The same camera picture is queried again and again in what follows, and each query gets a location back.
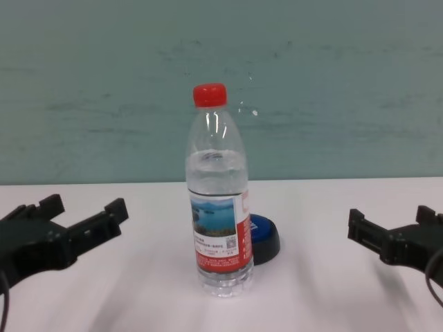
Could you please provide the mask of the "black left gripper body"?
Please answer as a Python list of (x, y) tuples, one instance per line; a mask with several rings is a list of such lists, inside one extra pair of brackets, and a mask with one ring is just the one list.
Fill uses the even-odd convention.
[(68, 230), (52, 221), (1, 222), (1, 272), (11, 288), (37, 273), (64, 270), (77, 258)]

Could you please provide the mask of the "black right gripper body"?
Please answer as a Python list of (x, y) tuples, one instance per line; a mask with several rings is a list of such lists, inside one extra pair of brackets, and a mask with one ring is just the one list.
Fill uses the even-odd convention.
[(383, 236), (380, 260), (425, 272), (431, 257), (442, 249), (442, 225), (407, 225)]

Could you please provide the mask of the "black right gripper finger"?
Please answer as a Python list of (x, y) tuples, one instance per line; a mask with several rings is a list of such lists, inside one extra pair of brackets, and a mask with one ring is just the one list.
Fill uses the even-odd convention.
[(380, 259), (392, 259), (390, 230), (367, 220), (358, 209), (350, 210), (347, 237), (375, 252)]
[(442, 214), (438, 214), (436, 211), (425, 205), (419, 205), (417, 207), (416, 222), (420, 225), (442, 225)]

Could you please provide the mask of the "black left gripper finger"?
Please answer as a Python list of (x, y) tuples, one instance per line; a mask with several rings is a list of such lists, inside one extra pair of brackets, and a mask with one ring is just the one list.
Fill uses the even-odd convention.
[(104, 210), (68, 228), (69, 243), (78, 257), (121, 235), (120, 224), (128, 220), (125, 200), (117, 198)]
[(51, 220), (65, 212), (62, 198), (59, 194), (52, 194), (39, 202), (39, 205), (19, 205), (13, 211), (1, 218), (1, 222), (16, 219), (44, 219)]

